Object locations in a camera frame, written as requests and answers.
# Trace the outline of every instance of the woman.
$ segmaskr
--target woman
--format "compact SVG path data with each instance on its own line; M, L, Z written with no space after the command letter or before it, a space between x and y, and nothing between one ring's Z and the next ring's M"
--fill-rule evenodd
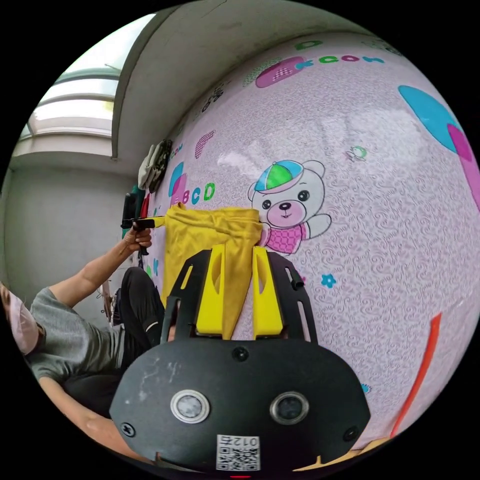
M149 463L127 446L108 411L122 373L160 343L165 310L159 293L142 269L131 267L120 290L124 328L99 329L73 309L99 289L133 252L151 245L150 230L131 229L109 252L76 275L41 290L30 311L0 284L13 337L50 400L90 438Z

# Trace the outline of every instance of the black border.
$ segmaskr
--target black border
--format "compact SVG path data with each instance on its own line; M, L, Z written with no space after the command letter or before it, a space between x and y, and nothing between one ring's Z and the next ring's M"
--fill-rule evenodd
M2 51L3 98L7 104L2 178L30 113L60 74L109 33L176 3L143 0L122 4L84 0L8 4L8 10L4 10ZM466 3L462 7L460 3L455 6L423 6L419 2L377 5L361 2L347 3L347 6L338 5L343 3L338 1L303 3L348 18L400 50L448 102L476 158L480 159L480 102L475 88L479 84L475 56L478 25L474 10L469 11L469 5L473 4ZM109 454L91 442L60 414L42 394L16 348L3 321L2 309L0 315L4 339L0 365L4 378L6 373L0 429L4 439L2 468L5 473L14 470L25 477L43 473L52 478L69 475L157 478L137 469L134 461L119 461L118 455ZM479 441L478 397L475 394L479 330L476 329L453 378L427 412L405 433L380 447L379 453L365 455L362 461L346 471L334 473L332 478L416 478L423 475L443 478L463 476L470 468L475 471L474 447ZM299 478L319 477L322 470L310 470Z

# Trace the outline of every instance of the hanging clothes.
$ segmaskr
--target hanging clothes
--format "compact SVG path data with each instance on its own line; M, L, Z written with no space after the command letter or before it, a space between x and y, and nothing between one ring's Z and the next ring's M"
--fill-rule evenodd
M143 199L143 202L141 204L139 218L144 219L149 216L149 201L150 201L150 194L148 193L146 197Z
M172 141L162 140L158 144L158 154L153 165L153 177L148 185L148 191L153 194L157 191L158 187L162 183L167 171L167 165L169 163L170 155L172 153Z
M145 190L142 190L138 187L138 185L135 185L132 188L131 192L136 195L135 214L132 218L137 219L140 217L140 211L142 209L142 204L145 199Z
M155 171L155 161L160 152L160 145L152 145L148 151L148 155L138 169L138 187L142 190L147 190L152 181Z

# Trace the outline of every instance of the gray wall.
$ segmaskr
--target gray wall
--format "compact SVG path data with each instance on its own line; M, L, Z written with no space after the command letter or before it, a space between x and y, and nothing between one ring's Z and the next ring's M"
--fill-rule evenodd
M7 198L9 196L10 182L12 180L12 171L10 168L5 173L0 196L0 282L9 286L7 276L7 265L5 262L5 213L7 210Z
M113 247L122 237L123 202L135 181L72 169L13 172L4 223L10 289L30 305L42 288L71 277ZM129 263L112 277L110 291L120 286ZM96 296L80 302L76 310L102 326L106 324L103 301Z

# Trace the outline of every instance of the gray t-shirt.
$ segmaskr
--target gray t-shirt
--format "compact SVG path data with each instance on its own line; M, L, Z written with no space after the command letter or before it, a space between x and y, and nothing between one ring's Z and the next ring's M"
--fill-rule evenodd
M56 299L49 288L35 297L30 312L45 332L27 360L36 379L50 377L62 383L86 373L120 368L124 330L102 330Z

